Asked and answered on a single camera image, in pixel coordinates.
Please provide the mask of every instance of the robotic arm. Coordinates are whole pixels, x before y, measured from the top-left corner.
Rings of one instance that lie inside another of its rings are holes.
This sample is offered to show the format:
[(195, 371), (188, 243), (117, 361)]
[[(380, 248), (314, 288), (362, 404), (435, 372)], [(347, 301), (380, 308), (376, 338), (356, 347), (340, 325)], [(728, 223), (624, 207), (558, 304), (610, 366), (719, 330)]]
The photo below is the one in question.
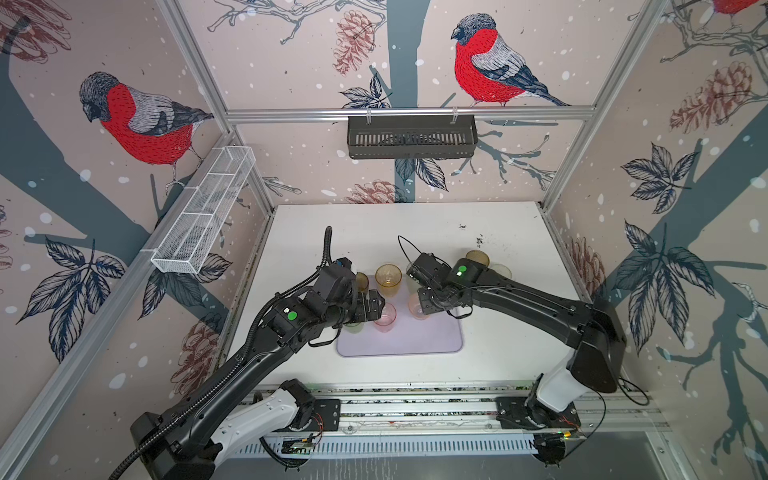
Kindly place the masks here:
[[(120, 478), (139, 458), (154, 480), (208, 480), (216, 465), (253, 439), (286, 427), (307, 428), (315, 399), (295, 379), (269, 398), (232, 411), (269, 372), (305, 345), (330, 344), (333, 340), (311, 343), (326, 327), (337, 329), (338, 337), (346, 323), (381, 318), (385, 300), (376, 290), (358, 292), (352, 263), (330, 259), (330, 238), (327, 227), (317, 271), (267, 302), (232, 358), (175, 406), (161, 415), (144, 413), (131, 425), (137, 448), (110, 480)], [(407, 274), (422, 285), (419, 299), (424, 313), (450, 313), (460, 306), (490, 308), (543, 329), (571, 348), (557, 367), (539, 376), (524, 408), (507, 414), (517, 428), (554, 425), (560, 412), (587, 389), (616, 390), (626, 338), (612, 311), (535, 290), (467, 259), (451, 268), (434, 255), (421, 253)], [(284, 462), (279, 456), (276, 460)]]

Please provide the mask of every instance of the white tabletop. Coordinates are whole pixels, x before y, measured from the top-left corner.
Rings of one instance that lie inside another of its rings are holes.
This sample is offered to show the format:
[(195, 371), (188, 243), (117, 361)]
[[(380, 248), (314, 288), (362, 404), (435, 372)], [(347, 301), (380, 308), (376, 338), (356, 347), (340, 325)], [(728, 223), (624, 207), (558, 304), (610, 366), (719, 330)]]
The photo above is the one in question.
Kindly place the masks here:
[[(577, 300), (576, 290), (533, 202), (397, 205), (283, 205), (277, 209), (230, 355), (245, 342), (250, 322), (276, 291), (309, 276), (319, 263), (323, 232), (333, 227), (331, 256), (348, 257), (358, 271), (375, 273), (407, 260), (397, 236), (411, 240), (450, 264), (478, 248), (502, 263), (512, 279)], [(305, 347), (262, 382), (298, 378), (335, 386), (440, 386), (534, 379), (568, 351), (548, 334), (482, 308), (461, 320), (464, 347), (456, 353), (344, 358), (334, 346)], [(333, 338), (326, 329), (321, 340)]]

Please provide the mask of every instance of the dark metal shelf basket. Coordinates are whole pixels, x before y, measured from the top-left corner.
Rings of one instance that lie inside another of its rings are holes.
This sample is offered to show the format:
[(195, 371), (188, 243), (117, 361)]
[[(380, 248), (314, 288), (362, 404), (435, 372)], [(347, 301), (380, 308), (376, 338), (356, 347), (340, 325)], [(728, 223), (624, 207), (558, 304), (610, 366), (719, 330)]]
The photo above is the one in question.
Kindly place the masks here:
[(475, 154), (474, 115), (349, 117), (349, 156), (372, 158), (468, 158)]

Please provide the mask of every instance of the gray floor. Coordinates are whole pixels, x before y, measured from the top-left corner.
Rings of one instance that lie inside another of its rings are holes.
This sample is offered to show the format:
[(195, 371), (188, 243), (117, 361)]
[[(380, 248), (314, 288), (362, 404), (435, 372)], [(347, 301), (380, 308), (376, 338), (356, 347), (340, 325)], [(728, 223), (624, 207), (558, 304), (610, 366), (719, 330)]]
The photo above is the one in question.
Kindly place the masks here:
[(300, 472), (284, 472), (271, 458), (233, 459), (213, 480), (654, 480), (664, 475), (644, 433), (597, 433), (565, 459), (545, 468), (530, 455), (391, 457), (363, 460), (312, 460)]

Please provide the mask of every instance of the purple tray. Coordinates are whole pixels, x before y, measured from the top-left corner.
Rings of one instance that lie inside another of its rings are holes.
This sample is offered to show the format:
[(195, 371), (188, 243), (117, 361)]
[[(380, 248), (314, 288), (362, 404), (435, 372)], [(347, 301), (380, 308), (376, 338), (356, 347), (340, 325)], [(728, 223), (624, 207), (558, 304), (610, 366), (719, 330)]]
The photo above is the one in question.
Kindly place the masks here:
[[(375, 288), (376, 279), (370, 276), (369, 281), (372, 288)], [(387, 333), (378, 331), (373, 322), (364, 323), (358, 333), (352, 333), (343, 327), (336, 341), (336, 351), (339, 355), (413, 355), (453, 353), (462, 349), (464, 339), (458, 320), (445, 312), (430, 315), (426, 320), (413, 318), (408, 310), (408, 298), (411, 293), (415, 293), (415, 284), (403, 277), (403, 284), (400, 285), (397, 295), (385, 298), (387, 303), (397, 309), (394, 327)]]

